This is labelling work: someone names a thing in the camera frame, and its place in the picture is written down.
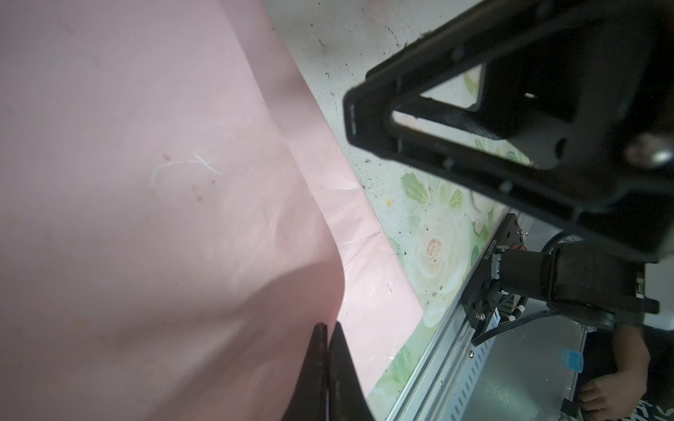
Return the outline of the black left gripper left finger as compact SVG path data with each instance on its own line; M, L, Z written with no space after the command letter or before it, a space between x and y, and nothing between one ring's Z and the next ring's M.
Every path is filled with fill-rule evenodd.
M324 421L328 414L328 326L314 326L295 391L282 421Z

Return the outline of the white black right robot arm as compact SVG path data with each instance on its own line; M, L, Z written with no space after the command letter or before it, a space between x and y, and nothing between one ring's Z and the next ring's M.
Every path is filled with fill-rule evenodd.
M372 68L343 100L350 144L579 236L492 243L468 314L498 289L610 329L659 304L673 251L673 4L484 1Z

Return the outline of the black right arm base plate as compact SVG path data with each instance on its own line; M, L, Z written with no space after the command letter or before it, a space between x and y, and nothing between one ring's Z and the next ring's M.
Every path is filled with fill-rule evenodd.
M509 248L522 247L524 237L517 215L507 213L478 255L459 300L467 322L474 330L472 338L491 330L490 324L498 309L502 287L491 271L493 256Z

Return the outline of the purple and pink wrapping paper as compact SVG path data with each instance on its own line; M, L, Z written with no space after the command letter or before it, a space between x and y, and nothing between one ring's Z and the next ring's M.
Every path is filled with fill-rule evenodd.
M259 1L1 4L1 417L277 420L422 308Z

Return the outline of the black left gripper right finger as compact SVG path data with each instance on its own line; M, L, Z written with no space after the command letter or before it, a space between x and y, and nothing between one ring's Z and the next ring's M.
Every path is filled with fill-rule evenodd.
M340 322L335 324L328 349L328 419L374 421Z

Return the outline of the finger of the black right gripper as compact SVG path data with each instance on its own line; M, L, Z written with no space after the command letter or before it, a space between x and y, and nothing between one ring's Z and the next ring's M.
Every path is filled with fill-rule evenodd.
M673 251L670 1L484 1L343 108L355 147L626 258Z

